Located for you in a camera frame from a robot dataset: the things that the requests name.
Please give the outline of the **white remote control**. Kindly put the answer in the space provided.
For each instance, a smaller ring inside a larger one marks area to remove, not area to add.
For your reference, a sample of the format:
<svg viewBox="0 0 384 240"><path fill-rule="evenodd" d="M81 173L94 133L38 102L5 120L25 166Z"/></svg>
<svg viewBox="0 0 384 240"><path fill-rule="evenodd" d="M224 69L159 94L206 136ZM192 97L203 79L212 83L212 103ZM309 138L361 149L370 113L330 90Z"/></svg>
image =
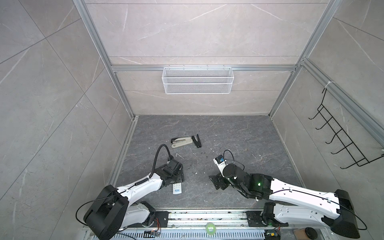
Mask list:
<svg viewBox="0 0 384 240"><path fill-rule="evenodd" d="M182 193L182 183L173 184L173 194L179 195Z"/></svg>

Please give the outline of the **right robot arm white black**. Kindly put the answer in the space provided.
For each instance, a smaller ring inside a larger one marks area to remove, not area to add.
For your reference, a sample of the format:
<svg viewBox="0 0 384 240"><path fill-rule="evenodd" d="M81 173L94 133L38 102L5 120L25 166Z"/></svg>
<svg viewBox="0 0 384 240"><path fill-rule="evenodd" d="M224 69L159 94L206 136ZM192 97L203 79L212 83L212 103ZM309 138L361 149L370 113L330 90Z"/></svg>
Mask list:
<svg viewBox="0 0 384 240"><path fill-rule="evenodd" d="M267 200L260 215L266 226L312 224L329 227L342 237L360 238L357 216L350 195L344 190L333 193L294 186L263 174L248 174L219 156L214 159L219 174L210 176L215 188L232 187L243 197Z"/></svg>

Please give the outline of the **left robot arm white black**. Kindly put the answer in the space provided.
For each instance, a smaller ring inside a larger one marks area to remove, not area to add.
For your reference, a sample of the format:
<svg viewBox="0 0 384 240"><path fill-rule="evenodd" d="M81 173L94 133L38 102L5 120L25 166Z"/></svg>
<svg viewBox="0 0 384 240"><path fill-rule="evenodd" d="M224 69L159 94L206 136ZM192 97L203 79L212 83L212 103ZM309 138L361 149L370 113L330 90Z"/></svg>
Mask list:
<svg viewBox="0 0 384 240"><path fill-rule="evenodd" d="M100 240L109 240L119 231L132 225L150 227L156 210L147 202L137 201L169 185L184 181L183 165L175 159L156 168L153 174L125 186L108 185L102 189L83 220Z"/></svg>

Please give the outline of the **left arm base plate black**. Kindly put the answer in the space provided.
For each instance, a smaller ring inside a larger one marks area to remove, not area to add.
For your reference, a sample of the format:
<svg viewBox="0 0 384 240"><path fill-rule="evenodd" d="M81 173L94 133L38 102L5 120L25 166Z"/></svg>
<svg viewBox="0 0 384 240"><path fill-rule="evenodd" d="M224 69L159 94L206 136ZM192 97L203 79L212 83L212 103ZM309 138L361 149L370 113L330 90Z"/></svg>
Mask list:
<svg viewBox="0 0 384 240"><path fill-rule="evenodd" d="M168 226L169 214L167 211L150 213L142 225L144 227L157 227L160 225L160 228L166 228Z"/></svg>

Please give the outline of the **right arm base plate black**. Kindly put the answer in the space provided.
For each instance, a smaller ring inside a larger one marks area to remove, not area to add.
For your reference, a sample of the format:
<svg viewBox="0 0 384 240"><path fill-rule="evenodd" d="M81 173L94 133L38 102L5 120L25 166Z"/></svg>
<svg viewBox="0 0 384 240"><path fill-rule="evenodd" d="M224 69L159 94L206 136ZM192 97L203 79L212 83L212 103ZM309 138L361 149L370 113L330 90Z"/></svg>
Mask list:
<svg viewBox="0 0 384 240"><path fill-rule="evenodd" d="M274 218L264 217L261 211L246 211L249 227L288 227L288 223L280 223Z"/></svg>

